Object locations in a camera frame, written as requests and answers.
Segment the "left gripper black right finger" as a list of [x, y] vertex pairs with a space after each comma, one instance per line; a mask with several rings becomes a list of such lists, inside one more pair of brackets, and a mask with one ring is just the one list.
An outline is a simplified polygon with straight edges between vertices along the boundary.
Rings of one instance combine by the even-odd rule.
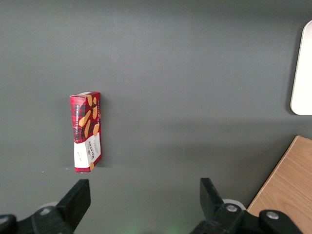
[[236, 204], [225, 203], [209, 178], [200, 179], [200, 205], [205, 220], [195, 227], [196, 234], [257, 234], [257, 218]]

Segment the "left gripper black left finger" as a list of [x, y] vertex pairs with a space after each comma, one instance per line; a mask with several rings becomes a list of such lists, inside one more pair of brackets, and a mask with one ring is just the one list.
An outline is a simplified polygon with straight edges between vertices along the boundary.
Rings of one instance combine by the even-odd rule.
[[55, 206], [45, 206], [32, 215], [34, 233], [72, 234], [90, 204], [89, 180], [80, 179]]

